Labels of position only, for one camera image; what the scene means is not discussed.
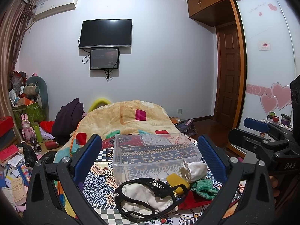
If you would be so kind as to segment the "person right hand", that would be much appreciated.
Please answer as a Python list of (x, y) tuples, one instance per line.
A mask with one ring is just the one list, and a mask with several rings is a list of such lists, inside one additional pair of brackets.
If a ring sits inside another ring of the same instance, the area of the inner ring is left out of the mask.
[(274, 198), (276, 198), (280, 194), (280, 191), (277, 189), (279, 182), (274, 176), (269, 176), (269, 179), (270, 179), (272, 190), (273, 190), (273, 196), (274, 196)]

